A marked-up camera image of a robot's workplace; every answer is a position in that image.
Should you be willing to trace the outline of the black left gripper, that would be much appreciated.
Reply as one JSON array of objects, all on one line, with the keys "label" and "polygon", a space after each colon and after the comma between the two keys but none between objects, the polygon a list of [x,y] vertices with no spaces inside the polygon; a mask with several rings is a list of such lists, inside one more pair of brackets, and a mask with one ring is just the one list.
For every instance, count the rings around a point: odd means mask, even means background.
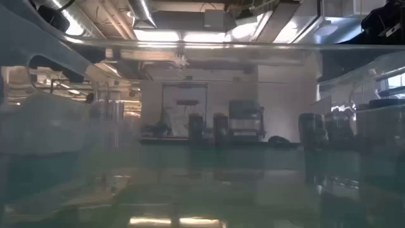
[{"label": "black left gripper", "polygon": [[39,6],[38,14],[54,28],[66,32],[70,26],[69,20],[62,14],[63,8],[54,9],[48,6]]}]

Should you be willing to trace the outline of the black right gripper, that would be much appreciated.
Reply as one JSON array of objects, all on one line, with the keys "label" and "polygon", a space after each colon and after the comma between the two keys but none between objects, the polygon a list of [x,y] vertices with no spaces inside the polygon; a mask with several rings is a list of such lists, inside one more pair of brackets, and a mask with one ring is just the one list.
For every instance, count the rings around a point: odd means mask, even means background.
[{"label": "black right gripper", "polygon": [[405,0],[386,0],[370,11],[361,28],[370,42],[405,43]]}]

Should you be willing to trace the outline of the large clear plastic bin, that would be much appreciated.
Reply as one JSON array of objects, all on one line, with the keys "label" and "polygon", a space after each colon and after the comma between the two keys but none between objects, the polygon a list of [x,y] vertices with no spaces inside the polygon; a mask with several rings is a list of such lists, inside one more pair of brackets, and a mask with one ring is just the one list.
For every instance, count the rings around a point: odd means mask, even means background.
[{"label": "large clear plastic bin", "polygon": [[405,228],[405,46],[72,37],[0,0],[0,228]]}]

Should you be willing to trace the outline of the ceiling light fixture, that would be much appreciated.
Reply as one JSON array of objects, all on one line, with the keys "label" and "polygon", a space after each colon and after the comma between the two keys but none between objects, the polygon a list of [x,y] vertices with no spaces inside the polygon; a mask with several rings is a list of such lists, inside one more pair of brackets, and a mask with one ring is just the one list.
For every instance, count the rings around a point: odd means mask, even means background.
[{"label": "ceiling light fixture", "polygon": [[180,32],[176,30],[134,30],[140,41],[158,42],[224,42],[225,33],[218,32]]}]

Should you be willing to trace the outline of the large jar black lid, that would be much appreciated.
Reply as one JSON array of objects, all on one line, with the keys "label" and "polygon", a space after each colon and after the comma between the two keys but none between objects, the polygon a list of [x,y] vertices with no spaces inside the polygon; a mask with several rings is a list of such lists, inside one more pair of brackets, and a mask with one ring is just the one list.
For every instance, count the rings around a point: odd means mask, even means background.
[{"label": "large jar black lid", "polygon": [[367,149],[405,153],[405,99],[374,99],[356,110],[356,137]]}]

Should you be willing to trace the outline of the grey ceiling box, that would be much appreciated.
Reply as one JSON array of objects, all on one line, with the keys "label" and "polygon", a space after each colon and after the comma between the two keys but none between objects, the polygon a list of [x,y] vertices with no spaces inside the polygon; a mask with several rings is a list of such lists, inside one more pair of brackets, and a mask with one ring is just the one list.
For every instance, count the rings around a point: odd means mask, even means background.
[{"label": "grey ceiling box", "polygon": [[217,9],[204,11],[204,27],[210,29],[223,29],[225,26],[225,12]]}]

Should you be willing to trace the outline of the metal shelf cart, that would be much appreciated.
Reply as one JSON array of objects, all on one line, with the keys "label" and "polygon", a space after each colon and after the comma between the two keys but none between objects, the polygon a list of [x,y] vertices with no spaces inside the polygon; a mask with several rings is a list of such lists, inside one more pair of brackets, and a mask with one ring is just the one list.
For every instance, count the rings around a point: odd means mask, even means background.
[{"label": "metal shelf cart", "polygon": [[232,141],[259,142],[266,135],[264,108],[255,100],[229,102],[229,134]]}]

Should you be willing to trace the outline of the silver round ceiling duct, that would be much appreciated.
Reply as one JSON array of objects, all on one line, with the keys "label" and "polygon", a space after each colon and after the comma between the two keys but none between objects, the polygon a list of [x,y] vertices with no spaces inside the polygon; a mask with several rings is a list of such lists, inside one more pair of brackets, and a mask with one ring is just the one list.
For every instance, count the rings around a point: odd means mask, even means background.
[{"label": "silver round ceiling duct", "polygon": [[135,20],[134,25],[141,22],[154,29],[157,27],[152,18],[148,0],[128,0],[128,6]]}]

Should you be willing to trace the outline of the black frame white backdrop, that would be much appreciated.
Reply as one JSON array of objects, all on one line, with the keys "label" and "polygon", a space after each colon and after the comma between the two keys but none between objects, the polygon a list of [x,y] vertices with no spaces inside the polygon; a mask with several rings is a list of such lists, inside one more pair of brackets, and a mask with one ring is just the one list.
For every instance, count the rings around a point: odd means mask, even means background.
[{"label": "black frame white backdrop", "polygon": [[188,138],[206,126],[208,85],[167,82],[162,84],[161,111],[168,137]]}]

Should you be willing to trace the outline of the black table edge rail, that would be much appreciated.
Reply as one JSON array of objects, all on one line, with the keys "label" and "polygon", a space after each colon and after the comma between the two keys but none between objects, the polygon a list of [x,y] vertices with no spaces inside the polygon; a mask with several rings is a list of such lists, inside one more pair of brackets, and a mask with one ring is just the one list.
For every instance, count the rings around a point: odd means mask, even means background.
[{"label": "black table edge rail", "polygon": [[[188,138],[179,138],[179,137],[164,137],[164,138],[156,138],[156,137],[142,137],[139,142],[141,144],[161,144],[161,145],[193,145]],[[244,142],[244,141],[230,141],[227,143],[229,146],[270,146],[270,147],[281,147],[281,148],[295,148],[300,146],[298,142],[289,142],[289,143],[276,143],[270,144],[269,142]]]}]

